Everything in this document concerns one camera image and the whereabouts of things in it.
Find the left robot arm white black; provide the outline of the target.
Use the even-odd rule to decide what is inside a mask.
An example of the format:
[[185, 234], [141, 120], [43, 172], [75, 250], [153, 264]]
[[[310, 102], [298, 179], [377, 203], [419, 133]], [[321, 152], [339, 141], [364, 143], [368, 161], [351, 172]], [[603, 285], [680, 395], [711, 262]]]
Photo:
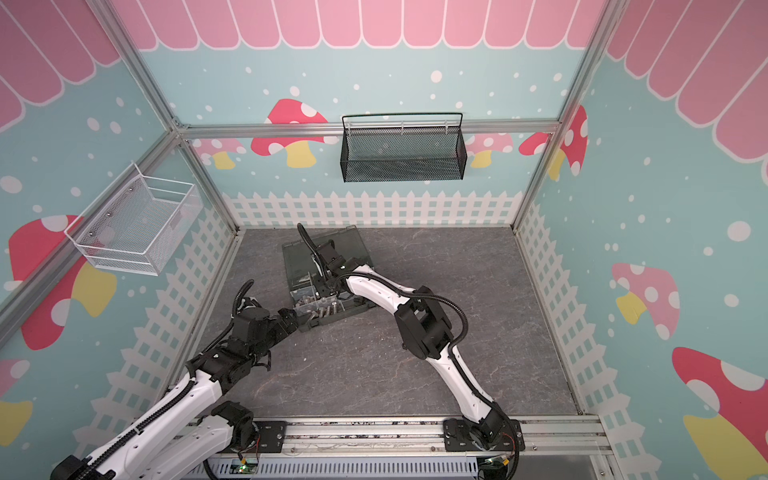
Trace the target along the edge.
[[52, 478], [180, 479], [215, 453], [252, 447], [252, 412], [221, 399], [253, 368], [270, 368], [272, 348], [305, 320], [292, 309], [272, 315], [260, 306], [232, 314], [225, 331], [187, 361], [171, 391], [90, 455], [62, 460]]

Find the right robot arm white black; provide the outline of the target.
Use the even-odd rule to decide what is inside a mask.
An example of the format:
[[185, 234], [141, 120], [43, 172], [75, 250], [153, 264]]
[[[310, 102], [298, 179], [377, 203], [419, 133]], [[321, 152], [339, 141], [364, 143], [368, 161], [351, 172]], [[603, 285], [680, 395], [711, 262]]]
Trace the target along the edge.
[[514, 453], [522, 450], [522, 436], [515, 432], [512, 420], [480, 387], [458, 351], [469, 324], [455, 302], [425, 286], [399, 285], [367, 264], [345, 259], [332, 241], [318, 245], [304, 228], [299, 233], [330, 291], [362, 297], [393, 316], [405, 349], [435, 369], [482, 449], [507, 441]]

